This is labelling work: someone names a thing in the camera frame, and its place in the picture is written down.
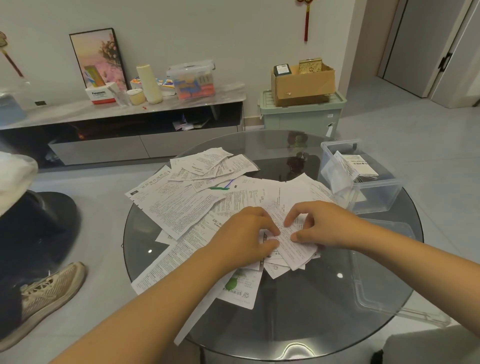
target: shoe sole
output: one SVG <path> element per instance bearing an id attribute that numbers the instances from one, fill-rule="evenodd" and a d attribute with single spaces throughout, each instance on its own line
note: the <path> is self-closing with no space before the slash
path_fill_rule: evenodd
<path id="1" fill-rule="evenodd" d="M 65 305 L 77 294 L 77 292 L 83 286 L 87 277 L 87 267 L 83 263 L 79 263 L 79 272 L 73 278 L 71 284 L 71 287 L 73 289 L 71 291 L 67 291 L 64 296 L 60 297 L 55 302 L 52 302 L 48 306 L 31 315 L 17 329 L 10 333 L 10 335 L 2 339 L 0 341 L 0 352 L 4 352 L 5 350 L 10 349 L 12 346 L 18 344 L 25 336 L 30 333 L 30 331 L 32 331 L 40 322 L 42 322 L 45 317 L 57 311 L 60 307 Z"/>

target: framed picture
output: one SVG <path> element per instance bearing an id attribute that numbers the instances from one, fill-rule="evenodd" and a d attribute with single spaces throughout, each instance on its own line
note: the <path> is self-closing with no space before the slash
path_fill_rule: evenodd
<path id="1" fill-rule="evenodd" d="M 70 34 L 85 87 L 116 82 L 127 90 L 125 70 L 113 28 Z"/>

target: gray drawer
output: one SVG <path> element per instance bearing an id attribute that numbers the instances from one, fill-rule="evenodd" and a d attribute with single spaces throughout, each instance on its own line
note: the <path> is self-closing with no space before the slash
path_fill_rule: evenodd
<path id="1" fill-rule="evenodd" d="M 65 165 L 148 158 L 140 136 L 50 144 Z"/>
<path id="2" fill-rule="evenodd" d="M 207 140 L 236 133 L 237 126 L 188 130 L 186 132 L 141 135 L 150 158 L 176 156 Z"/>

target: round glass table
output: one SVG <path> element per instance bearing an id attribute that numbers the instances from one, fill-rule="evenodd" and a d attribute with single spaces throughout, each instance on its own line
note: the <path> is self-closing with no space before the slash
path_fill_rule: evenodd
<path id="1" fill-rule="evenodd" d="M 332 140 L 287 130 L 258 130 L 225 135 L 201 143 L 180 156 L 222 147 L 243 153 L 260 171 L 255 178 L 288 181 L 302 173 L 325 183 L 320 174 L 320 143 Z M 363 217 L 410 225 L 417 240 L 423 233 L 417 210 L 402 190 L 387 212 Z M 166 245 L 155 242 L 161 228 L 136 205 L 125 224 L 123 252 L 131 280 L 145 270 Z M 385 268 L 385 279 L 392 275 Z M 390 306 L 400 309 L 412 289 L 398 280 L 389 287 Z M 207 350 L 240 358 L 283 361 L 314 358 L 346 349 L 381 329 L 393 316 L 362 310 L 355 299 L 350 252 L 325 249 L 305 270 L 271 279 L 265 272 L 252 310 L 215 300 L 187 339 Z"/>

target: tile floor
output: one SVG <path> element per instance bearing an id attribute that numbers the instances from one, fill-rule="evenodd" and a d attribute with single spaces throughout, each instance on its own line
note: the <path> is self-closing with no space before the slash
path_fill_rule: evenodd
<path id="1" fill-rule="evenodd" d="M 349 91 L 339 124 L 337 138 L 357 137 L 375 149 L 381 161 L 405 181 L 419 210 L 425 242 L 480 263 L 480 108 L 445 109 L 374 79 Z M 85 262 L 89 276 L 67 305 L 46 318 L 14 348 L 0 354 L 0 364 L 47 363 L 135 297 L 121 247 L 131 205 L 123 193 L 159 166 L 145 164 L 38 176 L 33 190 L 63 192 L 77 203 L 83 228 L 67 262 Z M 302 363 L 367 364 L 371 354 L 391 334 L 430 328 L 396 317 L 353 348 Z M 245 361 L 207 354 L 207 362 Z"/>

